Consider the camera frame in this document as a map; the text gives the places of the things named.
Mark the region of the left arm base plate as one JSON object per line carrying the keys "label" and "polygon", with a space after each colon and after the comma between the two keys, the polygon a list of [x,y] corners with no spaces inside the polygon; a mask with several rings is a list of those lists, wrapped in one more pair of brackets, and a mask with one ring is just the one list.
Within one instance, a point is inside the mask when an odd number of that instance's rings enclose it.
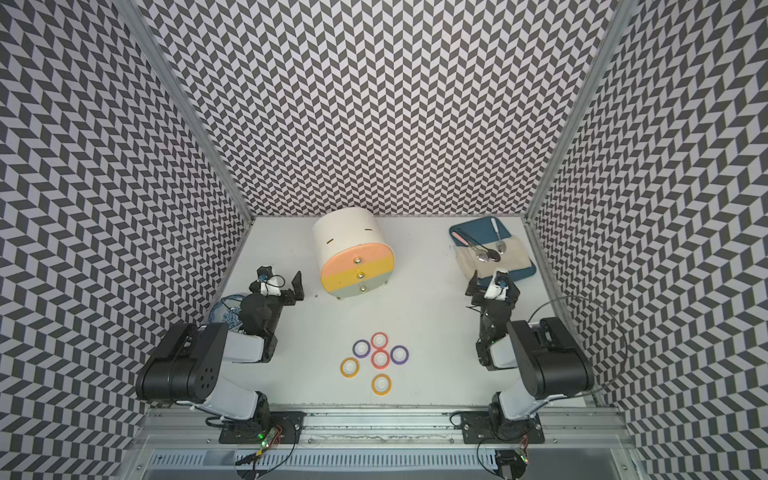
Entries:
{"label": "left arm base plate", "polygon": [[300,439],[305,417],[303,411],[278,411],[258,419],[225,422],[219,443],[260,447],[295,445]]}

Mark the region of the yellow tape roll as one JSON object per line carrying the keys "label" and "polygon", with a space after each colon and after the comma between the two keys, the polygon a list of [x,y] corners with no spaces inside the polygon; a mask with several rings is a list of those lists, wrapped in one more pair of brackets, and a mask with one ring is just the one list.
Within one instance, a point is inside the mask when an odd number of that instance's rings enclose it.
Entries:
{"label": "yellow tape roll", "polygon": [[371,381],[371,389],[378,396],[386,396],[392,388],[392,380],[386,374],[378,374]]}
{"label": "yellow tape roll", "polygon": [[360,370],[360,364],[357,358],[345,358],[340,364],[340,373],[344,378],[354,378]]}

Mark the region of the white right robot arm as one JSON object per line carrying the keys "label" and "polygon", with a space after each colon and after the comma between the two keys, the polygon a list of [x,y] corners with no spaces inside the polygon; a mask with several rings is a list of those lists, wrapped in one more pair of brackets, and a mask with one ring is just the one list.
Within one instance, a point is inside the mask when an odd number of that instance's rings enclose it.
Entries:
{"label": "white right robot arm", "polygon": [[514,431],[525,434],[543,407],[595,386],[592,363],[562,320],[548,317],[531,323],[512,318],[520,290],[508,271],[496,270],[486,285],[474,272],[465,295],[479,313],[475,350],[480,365],[517,373],[510,387],[492,397],[492,435],[510,441]]}

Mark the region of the yellow drawer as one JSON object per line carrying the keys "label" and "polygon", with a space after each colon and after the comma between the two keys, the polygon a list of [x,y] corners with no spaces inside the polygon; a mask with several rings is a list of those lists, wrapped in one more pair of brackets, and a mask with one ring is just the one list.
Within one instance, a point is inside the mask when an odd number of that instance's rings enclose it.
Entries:
{"label": "yellow drawer", "polygon": [[326,291],[337,292],[351,287],[365,285],[367,289],[377,288],[386,283],[395,268],[395,260],[388,257],[368,263],[353,264],[343,272],[322,275],[321,283]]}

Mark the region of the white round drawer cabinet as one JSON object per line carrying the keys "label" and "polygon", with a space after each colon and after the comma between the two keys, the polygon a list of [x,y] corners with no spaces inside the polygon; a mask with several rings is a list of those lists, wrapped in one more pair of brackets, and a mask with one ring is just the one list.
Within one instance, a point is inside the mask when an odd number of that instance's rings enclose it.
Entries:
{"label": "white round drawer cabinet", "polygon": [[360,207],[344,208],[320,217],[313,225],[312,233],[320,281],[321,269],[332,255],[366,243],[388,245],[374,215]]}

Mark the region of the orange top drawer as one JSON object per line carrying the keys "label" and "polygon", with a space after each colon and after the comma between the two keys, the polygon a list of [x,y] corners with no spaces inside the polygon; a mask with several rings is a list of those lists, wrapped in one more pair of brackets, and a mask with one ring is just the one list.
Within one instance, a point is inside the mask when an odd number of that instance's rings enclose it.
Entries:
{"label": "orange top drawer", "polygon": [[329,277],[366,266],[372,266],[375,275],[392,271],[395,266],[393,250],[383,243],[366,243],[347,248],[332,255],[325,262],[321,269],[321,275]]}

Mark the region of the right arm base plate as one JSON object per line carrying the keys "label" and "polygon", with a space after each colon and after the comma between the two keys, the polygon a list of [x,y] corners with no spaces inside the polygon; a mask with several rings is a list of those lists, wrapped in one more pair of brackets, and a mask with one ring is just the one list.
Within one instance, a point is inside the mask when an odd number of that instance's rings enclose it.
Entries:
{"label": "right arm base plate", "polygon": [[508,420],[500,415],[493,420],[487,411],[459,411],[452,419],[458,420],[456,427],[461,429],[465,444],[477,445],[482,441],[512,444],[524,439],[533,445],[545,443],[539,415],[522,420]]}

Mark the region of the purple tape roll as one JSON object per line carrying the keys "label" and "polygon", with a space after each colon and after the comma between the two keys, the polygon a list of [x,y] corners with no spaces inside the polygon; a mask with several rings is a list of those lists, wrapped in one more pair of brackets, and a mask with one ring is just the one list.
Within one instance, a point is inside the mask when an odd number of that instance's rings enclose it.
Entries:
{"label": "purple tape roll", "polygon": [[352,352],[357,359],[367,358],[371,353],[372,347],[368,340],[359,339],[353,344]]}
{"label": "purple tape roll", "polygon": [[404,365],[409,358],[409,350],[403,345],[396,345],[390,351],[391,362],[395,365]]}

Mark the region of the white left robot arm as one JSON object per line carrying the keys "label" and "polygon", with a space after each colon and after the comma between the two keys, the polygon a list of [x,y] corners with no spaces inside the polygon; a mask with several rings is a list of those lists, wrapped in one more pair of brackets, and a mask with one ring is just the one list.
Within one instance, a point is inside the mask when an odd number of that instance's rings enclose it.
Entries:
{"label": "white left robot arm", "polygon": [[272,360],[282,311],[305,298],[300,272],[287,281],[270,266],[257,269],[246,295],[222,297],[237,321],[203,325],[178,322],[169,328],[138,373],[135,392],[140,400],[189,406],[214,416],[219,427],[271,429],[265,394],[225,377],[225,364],[263,364]]}

